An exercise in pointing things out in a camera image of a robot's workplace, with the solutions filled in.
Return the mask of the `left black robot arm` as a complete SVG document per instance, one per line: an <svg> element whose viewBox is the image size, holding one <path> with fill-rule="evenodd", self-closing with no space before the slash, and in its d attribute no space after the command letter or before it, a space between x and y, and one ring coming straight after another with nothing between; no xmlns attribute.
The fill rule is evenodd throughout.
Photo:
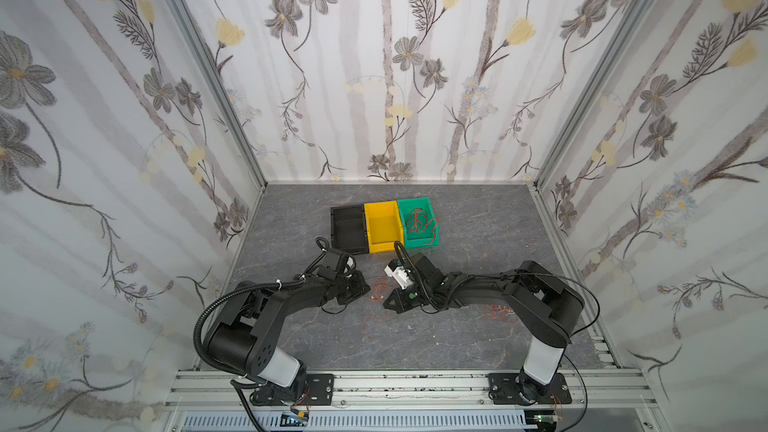
<svg viewBox="0 0 768 432"><path fill-rule="evenodd" d="M330 301L345 307L370 291L351 254L323 237L315 242L321 253L292 281L243 281L208 305L194 326L198 357L234 376L230 384L257 431L263 427L254 404L311 403L314 378L304 362L278 347L285 319Z"/></svg>

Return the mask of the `green plastic bin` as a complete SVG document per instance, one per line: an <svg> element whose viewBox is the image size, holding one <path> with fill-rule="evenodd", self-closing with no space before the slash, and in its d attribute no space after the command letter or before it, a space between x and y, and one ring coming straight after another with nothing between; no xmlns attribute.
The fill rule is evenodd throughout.
<svg viewBox="0 0 768 432"><path fill-rule="evenodd" d="M440 243L439 221L428 197L398 200L407 250L437 247Z"/></svg>

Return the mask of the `black plastic bin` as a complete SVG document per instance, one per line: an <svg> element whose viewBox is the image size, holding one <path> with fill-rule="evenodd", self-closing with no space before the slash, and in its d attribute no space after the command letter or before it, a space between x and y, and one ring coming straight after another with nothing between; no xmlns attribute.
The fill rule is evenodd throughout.
<svg viewBox="0 0 768 432"><path fill-rule="evenodd" d="M331 245L351 255L369 253L363 204L330 208Z"/></svg>

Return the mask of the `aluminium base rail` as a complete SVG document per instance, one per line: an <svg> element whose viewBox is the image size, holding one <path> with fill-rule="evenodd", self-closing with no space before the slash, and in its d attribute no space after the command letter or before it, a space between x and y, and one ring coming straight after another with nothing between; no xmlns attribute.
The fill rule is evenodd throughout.
<svg viewBox="0 0 768 432"><path fill-rule="evenodd" d="M266 431L667 431L638 369L563 369L538 403L512 394L513 372L333 371L309 376L291 414L265 387L247 391Z"/></svg>

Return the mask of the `yellow plastic bin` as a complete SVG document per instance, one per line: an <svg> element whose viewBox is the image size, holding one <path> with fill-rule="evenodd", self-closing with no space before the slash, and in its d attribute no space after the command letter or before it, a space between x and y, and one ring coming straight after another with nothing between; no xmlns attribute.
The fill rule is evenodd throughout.
<svg viewBox="0 0 768 432"><path fill-rule="evenodd" d="M404 227L398 202L364 204L368 250L371 254L393 252L394 244L404 244Z"/></svg>

